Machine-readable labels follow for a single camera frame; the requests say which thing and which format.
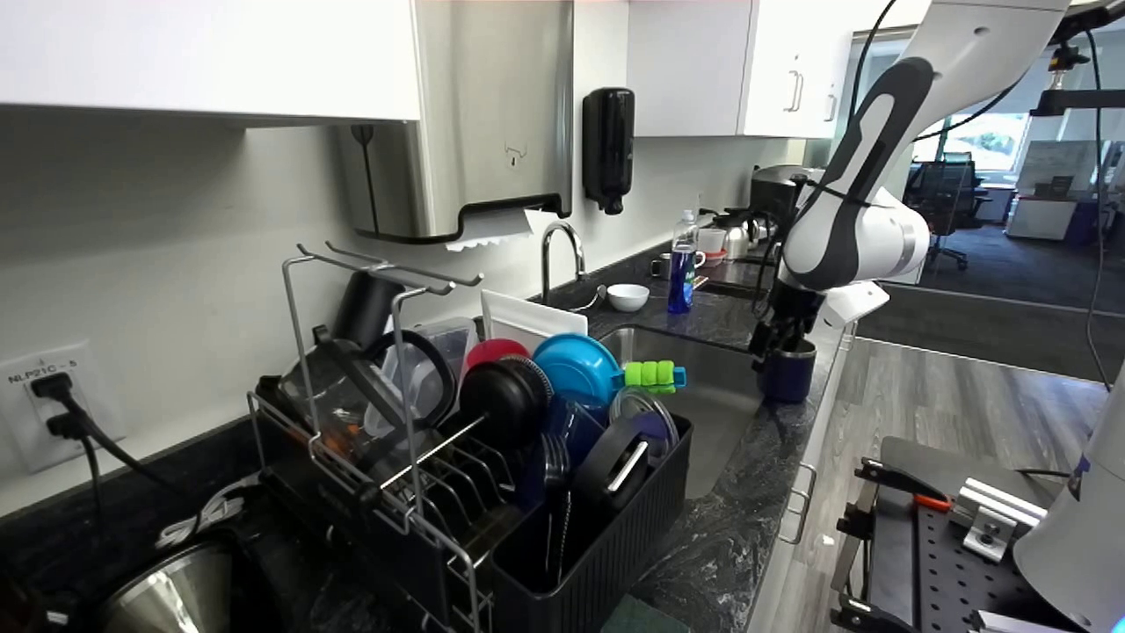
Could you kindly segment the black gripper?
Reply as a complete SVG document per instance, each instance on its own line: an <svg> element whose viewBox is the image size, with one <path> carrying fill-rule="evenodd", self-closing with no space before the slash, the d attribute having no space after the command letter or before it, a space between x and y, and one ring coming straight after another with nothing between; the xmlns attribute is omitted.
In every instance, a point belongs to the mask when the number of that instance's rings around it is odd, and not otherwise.
<svg viewBox="0 0 1125 633"><path fill-rule="evenodd" d="M769 291L763 321L748 337L748 352L756 360L763 360L768 352L795 352L798 341L813 330L818 305L818 291L776 284Z"/></svg>

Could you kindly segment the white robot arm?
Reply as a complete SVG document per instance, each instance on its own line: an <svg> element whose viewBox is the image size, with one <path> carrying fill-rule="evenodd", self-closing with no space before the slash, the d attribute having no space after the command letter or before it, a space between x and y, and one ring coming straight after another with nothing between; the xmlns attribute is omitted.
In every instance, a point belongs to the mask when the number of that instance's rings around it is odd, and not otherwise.
<svg viewBox="0 0 1125 633"><path fill-rule="evenodd" d="M1014 87L1068 0L931 0L908 51L868 85L827 169L800 184L769 301L748 352L795 348L827 297L904 277L928 256L928 222L884 194L921 130Z"/></svg>

